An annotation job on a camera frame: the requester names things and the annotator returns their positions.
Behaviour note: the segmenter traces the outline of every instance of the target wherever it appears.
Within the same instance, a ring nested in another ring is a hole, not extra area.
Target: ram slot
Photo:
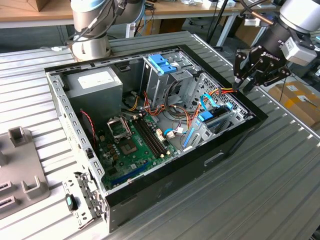
[[[139,132],[145,144],[151,149],[152,154],[159,158],[161,154],[165,154],[166,150],[152,133],[145,121],[139,119],[134,122],[134,127]]]

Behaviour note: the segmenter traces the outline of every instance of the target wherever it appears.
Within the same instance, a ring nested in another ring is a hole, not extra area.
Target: expansion slot
[[[135,170],[127,173],[126,175],[123,175],[123,176],[121,176],[121,177],[118,177],[118,178],[115,179],[115,180],[112,180],[112,181],[111,181],[111,184],[112,184],[112,185],[120,184],[120,183],[126,181],[127,179],[129,179],[130,177],[132,177],[132,176],[134,176],[134,175],[136,175],[136,174],[139,174],[139,173],[143,172],[143,171],[146,169],[146,167],[148,166],[148,164],[149,164],[149,162],[147,162],[147,163],[143,164],[142,166],[136,168]]]
[[[153,155],[157,159],[162,154],[164,155],[167,152],[143,119],[134,121],[133,125],[138,130],[145,144],[151,149]]]

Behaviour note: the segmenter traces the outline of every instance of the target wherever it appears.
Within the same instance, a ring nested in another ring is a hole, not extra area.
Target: sticker
[[[286,87],[287,87],[291,92],[299,91],[299,89],[296,88],[296,86],[293,86],[293,85],[287,85]]]
[[[115,80],[107,71],[97,72],[86,76],[80,76],[78,81],[83,89],[96,87],[102,84],[114,82]]]
[[[184,128],[183,127],[178,127],[176,131],[177,131],[177,133],[182,134],[183,131],[184,131]]]
[[[307,101],[310,101],[305,95],[300,95],[300,96],[297,96],[302,102],[306,102],[306,99]]]

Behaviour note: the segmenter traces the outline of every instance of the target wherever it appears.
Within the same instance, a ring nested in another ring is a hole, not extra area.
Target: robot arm
[[[252,10],[251,14],[260,18]],[[238,51],[235,58],[233,88],[251,78],[243,88],[245,94],[254,86],[269,86],[290,76],[287,61],[306,66],[319,56],[310,32],[320,27],[320,0],[287,0],[280,17],[267,23],[271,25],[260,40],[251,49]]]
[[[144,13],[145,0],[71,0],[75,36],[72,52],[80,60],[108,57],[107,30],[132,23]]]

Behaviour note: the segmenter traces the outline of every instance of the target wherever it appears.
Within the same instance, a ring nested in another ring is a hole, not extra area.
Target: wooden table
[[[201,3],[197,3],[197,5],[185,5],[179,0],[175,2],[156,2],[154,7],[154,20],[212,17],[215,12],[214,7],[205,8]],[[231,26],[242,9],[242,5],[237,3],[235,7],[226,8],[223,12],[223,16],[229,17],[217,42],[218,46],[222,46],[225,42]],[[256,7],[255,9],[257,12],[263,13],[279,10],[278,8],[259,7]],[[218,15],[219,12],[220,9],[218,8],[216,10],[216,15]],[[146,10],[145,15],[146,19],[152,17],[152,13],[149,10]],[[41,12],[0,6],[0,29],[69,24],[73,24],[73,13],[69,0],[51,0]]]

